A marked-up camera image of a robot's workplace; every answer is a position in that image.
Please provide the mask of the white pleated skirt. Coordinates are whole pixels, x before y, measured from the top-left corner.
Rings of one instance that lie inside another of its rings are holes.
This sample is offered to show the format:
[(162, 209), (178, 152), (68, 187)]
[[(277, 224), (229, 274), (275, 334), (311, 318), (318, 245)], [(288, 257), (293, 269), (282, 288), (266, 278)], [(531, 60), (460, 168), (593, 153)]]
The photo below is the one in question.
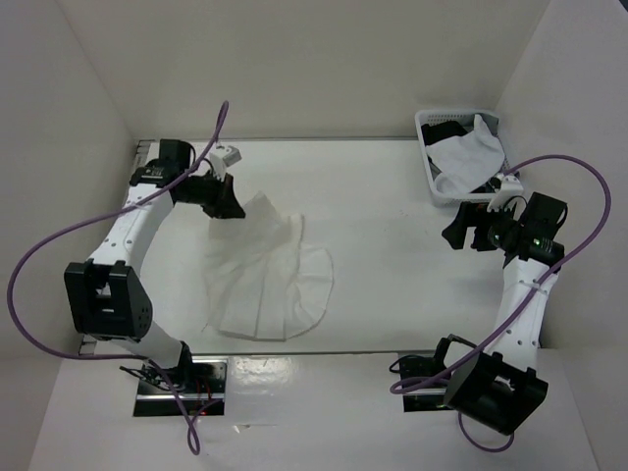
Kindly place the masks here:
[(334, 286), (329, 251), (303, 242), (304, 216), (259, 192), (243, 219), (209, 224), (203, 275), (206, 326), (233, 338), (285, 341), (323, 320)]

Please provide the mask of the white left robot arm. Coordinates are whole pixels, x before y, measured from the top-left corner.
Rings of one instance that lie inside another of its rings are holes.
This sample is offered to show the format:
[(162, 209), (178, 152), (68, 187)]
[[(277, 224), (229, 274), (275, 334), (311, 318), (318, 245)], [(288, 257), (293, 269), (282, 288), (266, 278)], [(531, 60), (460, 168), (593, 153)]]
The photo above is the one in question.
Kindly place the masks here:
[(239, 150), (218, 145), (206, 157), (208, 170), (199, 176), (191, 173), (194, 155), (188, 142), (161, 140), (157, 158), (131, 175), (125, 214), (86, 261), (73, 262), (64, 272), (75, 329), (154, 361), (162, 383), (177, 393), (192, 386), (197, 369), (188, 345), (153, 319), (153, 304), (140, 280), (144, 258), (178, 203), (196, 205), (214, 219), (245, 216), (227, 171), (240, 161)]

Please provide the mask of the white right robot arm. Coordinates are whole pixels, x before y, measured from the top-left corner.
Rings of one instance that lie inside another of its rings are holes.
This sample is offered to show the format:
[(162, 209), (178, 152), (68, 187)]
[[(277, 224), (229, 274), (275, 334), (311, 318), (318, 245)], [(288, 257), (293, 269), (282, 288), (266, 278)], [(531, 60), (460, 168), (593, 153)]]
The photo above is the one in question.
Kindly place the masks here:
[(403, 355), (392, 370), (401, 377), (403, 393), (440, 389), (444, 408), (511, 436), (543, 403), (549, 389), (536, 371), (537, 350), (557, 281), (550, 268), (565, 256), (555, 237), (568, 206), (538, 192), (524, 197), (523, 186), (513, 175), (498, 174), (490, 184), (496, 191), (492, 198), (460, 203), (442, 236), (459, 250), (472, 230), (472, 249), (503, 252), (502, 296), (494, 331), (481, 344), (449, 335), (432, 355)]

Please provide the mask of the white plastic basket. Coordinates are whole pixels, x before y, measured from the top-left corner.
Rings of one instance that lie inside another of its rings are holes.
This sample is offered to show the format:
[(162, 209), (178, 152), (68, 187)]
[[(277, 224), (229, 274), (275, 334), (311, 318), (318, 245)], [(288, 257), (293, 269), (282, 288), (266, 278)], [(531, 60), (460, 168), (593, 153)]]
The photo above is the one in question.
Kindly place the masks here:
[(419, 153), (432, 203), (488, 203), (509, 169), (500, 117), (482, 109), (429, 109), (415, 114)]

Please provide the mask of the white garment in basket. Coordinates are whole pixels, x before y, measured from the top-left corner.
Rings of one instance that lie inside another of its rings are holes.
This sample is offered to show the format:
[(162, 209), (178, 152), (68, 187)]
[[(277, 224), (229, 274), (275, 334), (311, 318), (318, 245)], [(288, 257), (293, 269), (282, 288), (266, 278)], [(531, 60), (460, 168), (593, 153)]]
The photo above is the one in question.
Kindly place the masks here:
[(480, 142), (473, 132), (473, 115), (466, 116), (463, 125), (468, 133), (426, 146), (428, 163), (436, 173), (436, 189), (447, 196), (485, 192), (483, 186), (502, 168), (505, 153), (498, 140), (496, 145)]

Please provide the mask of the black garment in basket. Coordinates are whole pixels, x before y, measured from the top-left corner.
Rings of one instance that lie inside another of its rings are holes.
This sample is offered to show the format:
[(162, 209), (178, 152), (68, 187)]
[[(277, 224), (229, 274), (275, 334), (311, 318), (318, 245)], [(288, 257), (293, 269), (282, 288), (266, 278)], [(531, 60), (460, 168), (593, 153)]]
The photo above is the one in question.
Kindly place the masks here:
[(451, 137), (464, 136), (467, 133), (468, 130), (457, 121), (445, 121), (435, 125), (424, 124), (421, 126), (421, 134), (426, 146)]

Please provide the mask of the grey garment in basket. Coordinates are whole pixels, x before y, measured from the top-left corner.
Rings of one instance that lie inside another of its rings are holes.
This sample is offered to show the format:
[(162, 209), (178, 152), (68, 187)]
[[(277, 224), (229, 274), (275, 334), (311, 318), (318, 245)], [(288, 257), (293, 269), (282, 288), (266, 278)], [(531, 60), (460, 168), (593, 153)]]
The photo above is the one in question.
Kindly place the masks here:
[(498, 142), (499, 118), (487, 113), (476, 113), (473, 119), (473, 132), (477, 139), (486, 145)]

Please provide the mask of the aluminium table edge rail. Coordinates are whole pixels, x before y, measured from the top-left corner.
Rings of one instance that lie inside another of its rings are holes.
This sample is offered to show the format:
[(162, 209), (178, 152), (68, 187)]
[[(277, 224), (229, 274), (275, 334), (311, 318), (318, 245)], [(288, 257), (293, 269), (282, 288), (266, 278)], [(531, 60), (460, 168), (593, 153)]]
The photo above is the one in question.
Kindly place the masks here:
[(123, 213), (103, 242), (87, 260), (67, 266), (64, 283), (78, 332), (132, 345), (149, 334), (153, 306), (140, 273), (157, 230), (174, 207), (168, 192), (150, 196), (169, 180), (161, 158), (136, 168)]

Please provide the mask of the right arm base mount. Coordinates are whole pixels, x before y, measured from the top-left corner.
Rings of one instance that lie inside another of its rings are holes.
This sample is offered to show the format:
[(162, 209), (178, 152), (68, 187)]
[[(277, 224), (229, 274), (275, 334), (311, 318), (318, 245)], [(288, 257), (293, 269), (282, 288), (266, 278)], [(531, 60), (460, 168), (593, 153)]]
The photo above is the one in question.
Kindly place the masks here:
[[(451, 365), (445, 358), (454, 343), (470, 350)], [(442, 405), (471, 416), (490, 408), (486, 399), (497, 377), (500, 353), (489, 354), (475, 343), (457, 335), (441, 338), (432, 356), (407, 354), (395, 365), (401, 379), (391, 386), (393, 394), (416, 395), (419, 392), (443, 389)]]

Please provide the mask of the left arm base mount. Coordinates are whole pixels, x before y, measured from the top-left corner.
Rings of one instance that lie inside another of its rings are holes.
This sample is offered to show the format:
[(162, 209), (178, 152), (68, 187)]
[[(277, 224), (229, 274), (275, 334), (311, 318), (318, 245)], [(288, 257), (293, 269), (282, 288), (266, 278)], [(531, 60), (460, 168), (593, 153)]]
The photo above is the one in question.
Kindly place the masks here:
[[(173, 417), (181, 412), (165, 380), (157, 371), (142, 364), (138, 368), (119, 369), (137, 380), (133, 416)], [(191, 372), (184, 378), (170, 375), (180, 395), (185, 412), (190, 416), (223, 416), (228, 377), (226, 357), (194, 357)]]

